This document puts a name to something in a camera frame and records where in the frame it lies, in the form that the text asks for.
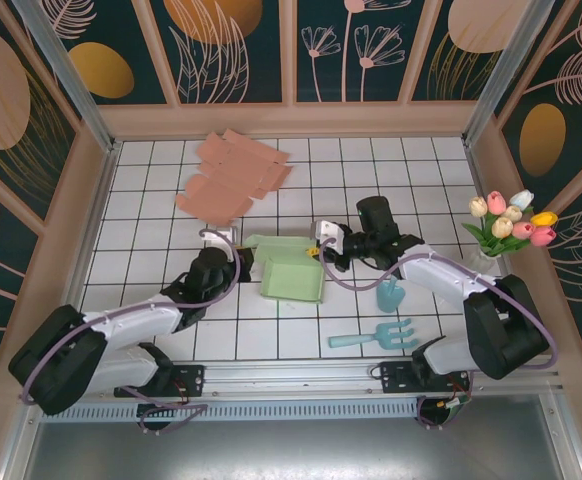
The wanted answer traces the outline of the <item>green paper box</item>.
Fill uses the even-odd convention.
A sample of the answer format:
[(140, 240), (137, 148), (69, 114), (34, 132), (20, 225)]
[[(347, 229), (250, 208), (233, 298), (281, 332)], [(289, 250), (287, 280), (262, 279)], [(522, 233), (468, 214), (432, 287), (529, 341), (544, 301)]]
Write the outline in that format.
[(322, 302), (325, 272), (311, 256), (314, 240), (254, 234), (243, 246), (254, 250), (254, 261), (263, 267), (260, 291), (263, 297), (311, 304)]

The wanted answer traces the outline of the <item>green circuit board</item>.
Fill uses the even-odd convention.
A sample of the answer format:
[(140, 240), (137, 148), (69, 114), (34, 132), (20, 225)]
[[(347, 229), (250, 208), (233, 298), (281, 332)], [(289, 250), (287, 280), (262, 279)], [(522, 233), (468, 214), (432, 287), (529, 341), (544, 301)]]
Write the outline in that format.
[(461, 396), (438, 401), (436, 406), (447, 411), (446, 422), (450, 422), (460, 413), (464, 405), (470, 402), (471, 399), (468, 396)]

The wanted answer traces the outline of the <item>pastel tulip bouquet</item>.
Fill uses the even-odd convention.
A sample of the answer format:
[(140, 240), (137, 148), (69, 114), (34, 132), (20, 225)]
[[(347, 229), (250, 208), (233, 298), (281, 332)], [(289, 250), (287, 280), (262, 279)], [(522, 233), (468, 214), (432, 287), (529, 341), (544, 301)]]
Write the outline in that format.
[(478, 242), (482, 256), (495, 259), (532, 245), (546, 247), (557, 237), (554, 226), (558, 215), (551, 211), (536, 213), (535, 195), (525, 189), (506, 199), (492, 191), (485, 197), (469, 201), (469, 212), (480, 225), (463, 223), (462, 226)]

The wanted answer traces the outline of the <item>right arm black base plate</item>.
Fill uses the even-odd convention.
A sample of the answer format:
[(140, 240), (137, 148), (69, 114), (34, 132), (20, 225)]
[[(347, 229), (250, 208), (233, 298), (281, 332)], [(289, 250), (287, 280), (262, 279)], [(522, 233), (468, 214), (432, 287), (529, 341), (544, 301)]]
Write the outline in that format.
[(406, 360), (381, 362), (379, 367), (384, 393), (452, 394), (468, 391), (470, 387), (467, 372), (438, 375), (429, 367)]

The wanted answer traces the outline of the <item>light blue toy rake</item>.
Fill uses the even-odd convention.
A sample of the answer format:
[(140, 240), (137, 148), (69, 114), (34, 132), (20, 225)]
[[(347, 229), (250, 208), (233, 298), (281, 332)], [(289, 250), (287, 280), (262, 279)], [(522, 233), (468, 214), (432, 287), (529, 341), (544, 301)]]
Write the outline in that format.
[(332, 336), (328, 339), (328, 345), (330, 348), (341, 348), (376, 341), (384, 350), (413, 348), (419, 341), (414, 337), (415, 330), (411, 328), (411, 323), (410, 318), (380, 323), (371, 334)]

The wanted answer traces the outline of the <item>dark panel, golden circle, leaves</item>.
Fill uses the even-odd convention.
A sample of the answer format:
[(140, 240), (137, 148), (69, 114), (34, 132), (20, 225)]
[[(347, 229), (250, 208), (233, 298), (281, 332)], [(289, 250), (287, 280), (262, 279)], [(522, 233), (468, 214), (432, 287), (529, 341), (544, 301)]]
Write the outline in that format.
[(179, 103), (282, 101), (279, 0), (149, 0)]

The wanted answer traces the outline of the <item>aluminium frame post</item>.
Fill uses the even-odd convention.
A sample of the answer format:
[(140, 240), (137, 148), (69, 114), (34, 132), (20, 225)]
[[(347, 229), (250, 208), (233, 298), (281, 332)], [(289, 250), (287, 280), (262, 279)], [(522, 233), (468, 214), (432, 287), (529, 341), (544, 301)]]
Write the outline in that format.
[(479, 140), (507, 88), (529, 56), (535, 41), (541, 37), (542, 29), (546, 25), (551, 25), (549, 17), (557, 1), (563, 0), (529, 0), (510, 39), (505, 42), (505, 48), (462, 133), (463, 145), (467, 149), (471, 149)]
[(45, 58), (57, 73), (59, 81), (64, 85), (97, 143), (110, 153), (114, 147), (114, 137), (106, 126), (90, 92), (80, 79), (67, 50), (46, 19), (42, 7), (38, 5), (37, 0), (12, 0), (12, 2)]

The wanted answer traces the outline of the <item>dark panel, golden oval, feathers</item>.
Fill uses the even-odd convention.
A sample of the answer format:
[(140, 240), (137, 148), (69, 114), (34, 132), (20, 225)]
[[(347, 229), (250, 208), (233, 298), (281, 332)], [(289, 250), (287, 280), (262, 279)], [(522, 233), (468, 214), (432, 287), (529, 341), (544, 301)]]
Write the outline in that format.
[(582, 0), (546, 50), (501, 133), (524, 188), (544, 208), (582, 175)]

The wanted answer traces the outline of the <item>dark panel, large peach circle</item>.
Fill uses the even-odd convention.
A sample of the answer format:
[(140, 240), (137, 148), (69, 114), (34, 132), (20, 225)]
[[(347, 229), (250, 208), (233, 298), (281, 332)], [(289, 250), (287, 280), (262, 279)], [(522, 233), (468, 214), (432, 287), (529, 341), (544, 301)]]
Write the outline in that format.
[(0, 185), (43, 223), (77, 135), (55, 88), (0, 17)]

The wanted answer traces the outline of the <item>aluminium rail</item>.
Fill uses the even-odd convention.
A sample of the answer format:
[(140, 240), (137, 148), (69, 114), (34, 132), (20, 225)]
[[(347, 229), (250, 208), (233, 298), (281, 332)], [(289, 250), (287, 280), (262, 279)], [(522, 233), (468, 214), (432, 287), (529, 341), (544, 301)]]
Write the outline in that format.
[[(201, 361), (203, 399), (361, 399), (383, 394), (381, 358), (320, 360)], [(562, 393), (563, 381), (548, 370), (518, 369), (501, 380), (472, 377), (472, 395), (507, 396)]]

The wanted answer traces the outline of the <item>dark panel, small golden oval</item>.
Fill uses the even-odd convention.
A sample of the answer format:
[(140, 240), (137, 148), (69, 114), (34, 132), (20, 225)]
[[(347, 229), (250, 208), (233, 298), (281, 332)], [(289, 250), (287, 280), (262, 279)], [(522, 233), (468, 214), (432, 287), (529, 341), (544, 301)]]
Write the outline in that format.
[(132, 0), (40, 0), (98, 105), (166, 102)]

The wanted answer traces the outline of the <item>dark panel with pink flowers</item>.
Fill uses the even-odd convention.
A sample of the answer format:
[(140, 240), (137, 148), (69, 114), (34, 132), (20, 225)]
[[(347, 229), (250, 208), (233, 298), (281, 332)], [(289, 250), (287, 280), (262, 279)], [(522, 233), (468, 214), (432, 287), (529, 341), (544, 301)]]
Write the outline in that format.
[(398, 99), (424, 0), (298, 0), (296, 100)]

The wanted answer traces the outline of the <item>light blue toy trowel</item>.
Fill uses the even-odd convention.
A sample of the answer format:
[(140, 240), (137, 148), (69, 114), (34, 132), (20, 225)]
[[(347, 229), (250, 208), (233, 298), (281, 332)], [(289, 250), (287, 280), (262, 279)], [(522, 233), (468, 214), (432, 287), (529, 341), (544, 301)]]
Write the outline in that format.
[(376, 304), (383, 313), (396, 313), (406, 296), (403, 287), (398, 284), (398, 279), (391, 276), (389, 280), (380, 283), (376, 289)]

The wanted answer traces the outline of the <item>grey metal sheet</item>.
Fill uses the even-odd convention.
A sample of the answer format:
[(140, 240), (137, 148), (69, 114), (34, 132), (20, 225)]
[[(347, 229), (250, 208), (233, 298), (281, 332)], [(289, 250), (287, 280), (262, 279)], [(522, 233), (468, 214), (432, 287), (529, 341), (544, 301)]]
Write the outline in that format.
[(486, 396), (448, 426), (411, 418), (28, 423), (7, 480), (582, 480), (555, 397)]

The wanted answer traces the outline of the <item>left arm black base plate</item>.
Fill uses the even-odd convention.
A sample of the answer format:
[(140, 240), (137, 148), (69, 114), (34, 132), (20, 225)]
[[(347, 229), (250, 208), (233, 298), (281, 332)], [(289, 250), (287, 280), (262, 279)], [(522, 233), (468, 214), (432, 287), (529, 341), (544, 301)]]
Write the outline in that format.
[(202, 395), (203, 365), (158, 366), (138, 374), (130, 389), (149, 398), (196, 398)]

